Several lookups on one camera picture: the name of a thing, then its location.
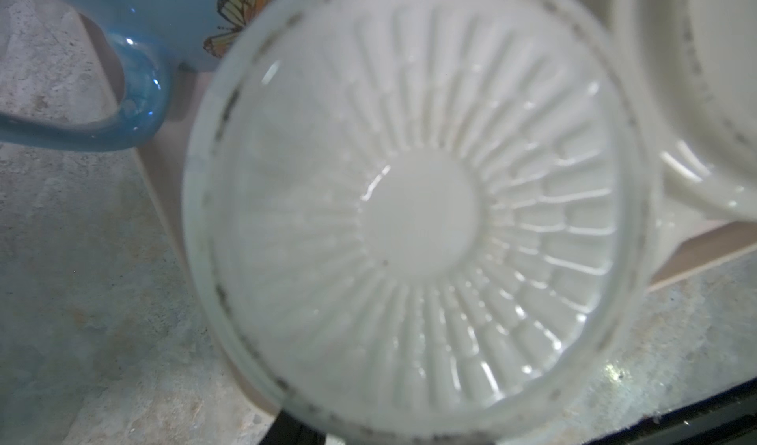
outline gray countertop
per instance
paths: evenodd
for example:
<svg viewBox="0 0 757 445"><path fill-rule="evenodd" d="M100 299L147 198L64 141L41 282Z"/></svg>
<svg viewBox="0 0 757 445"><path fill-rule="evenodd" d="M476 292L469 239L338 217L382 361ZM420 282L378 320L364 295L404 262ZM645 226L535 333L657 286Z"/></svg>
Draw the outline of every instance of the gray countertop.
<svg viewBox="0 0 757 445"><path fill-rule="evenodd" d="M0 109L62 122L112 102L76 15L0 9ZM757 376L757 256L649 294L557 420L575 445ZM226 372L130 152L0 144L0 443L255 444L272 418Z"/></svg>

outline butterfly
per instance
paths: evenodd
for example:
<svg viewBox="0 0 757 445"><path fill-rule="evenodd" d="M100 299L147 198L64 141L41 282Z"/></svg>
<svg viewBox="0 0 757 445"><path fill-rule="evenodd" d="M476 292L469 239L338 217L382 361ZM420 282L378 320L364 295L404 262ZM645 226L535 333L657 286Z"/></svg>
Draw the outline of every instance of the butterfly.
<svg viewBox="0 0 757 445"><path fill-rule="evenodd" d="M218 0L216 4L218 14L228 21L232 27L219 26L219 29L226 32L205 39L202 48L213 57L219 59L223 57L244 30L244 27L250 24L252 19L260 14L270 2L271 0Z"/></svg>

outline marbled countertop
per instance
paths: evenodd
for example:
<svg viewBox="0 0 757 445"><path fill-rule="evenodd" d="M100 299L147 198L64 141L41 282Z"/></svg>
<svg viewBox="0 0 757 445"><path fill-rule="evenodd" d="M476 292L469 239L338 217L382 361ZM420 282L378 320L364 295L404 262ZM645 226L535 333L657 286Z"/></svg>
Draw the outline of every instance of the marbled countertop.
<svg viewBox="0 0 757 445"><path fill-rule="evenodd" d="M112 108L57 0L0 3L0 109ZM757 376L757 256L650 294L563 415L516 443L575 445ZM272 418L213 350L130 152L0 144L0 443L244 443Z"/></svg>

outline flat circular center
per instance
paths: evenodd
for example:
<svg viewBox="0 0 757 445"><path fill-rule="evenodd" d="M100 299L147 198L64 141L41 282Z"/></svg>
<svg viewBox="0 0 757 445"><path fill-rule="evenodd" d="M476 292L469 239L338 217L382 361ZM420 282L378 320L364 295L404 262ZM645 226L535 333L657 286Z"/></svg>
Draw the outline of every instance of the flat circular center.
<svg viewBox="0 0 757 445"><path fill-rule="evenodd" d="M417 150L393 159L362 199L364 239L387 269L422 278L453 268L480 221L478 190L449 154Z"/></svg>

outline mug handle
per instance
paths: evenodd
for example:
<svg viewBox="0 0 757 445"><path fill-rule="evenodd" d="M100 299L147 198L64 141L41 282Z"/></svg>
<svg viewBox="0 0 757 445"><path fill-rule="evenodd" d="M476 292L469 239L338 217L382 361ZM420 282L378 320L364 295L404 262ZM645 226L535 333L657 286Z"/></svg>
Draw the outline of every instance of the mug handle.
<svg viewBox="0 0 757 445"><path fill-rule="evenodd" d="M158 45L106 33L123 68L123 99L109 118L55 125L0 113L0 141L58 150L104 152L145 143L160 128L170 102L172 66Z"/></svg>

